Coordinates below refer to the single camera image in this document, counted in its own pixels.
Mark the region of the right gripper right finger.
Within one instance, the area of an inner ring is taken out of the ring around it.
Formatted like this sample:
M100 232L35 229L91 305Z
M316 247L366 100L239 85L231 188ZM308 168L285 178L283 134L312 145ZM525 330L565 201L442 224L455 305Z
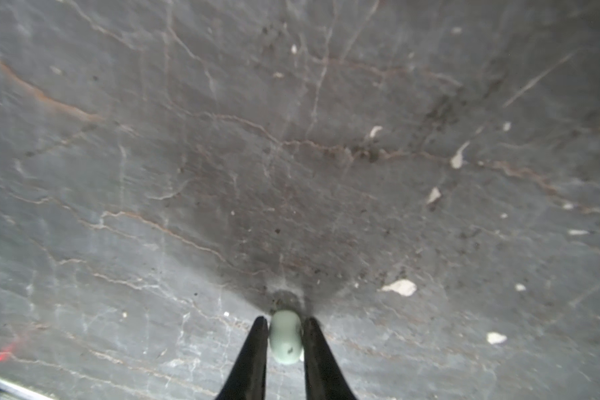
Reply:
M307 400L357 400L315 317L303 324L303 349Z

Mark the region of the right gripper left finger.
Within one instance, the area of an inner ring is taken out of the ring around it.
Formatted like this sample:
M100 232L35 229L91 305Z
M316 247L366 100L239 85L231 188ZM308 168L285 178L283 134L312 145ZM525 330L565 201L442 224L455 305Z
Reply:
M264 400L268 358L268 321L257 317L216 400Z

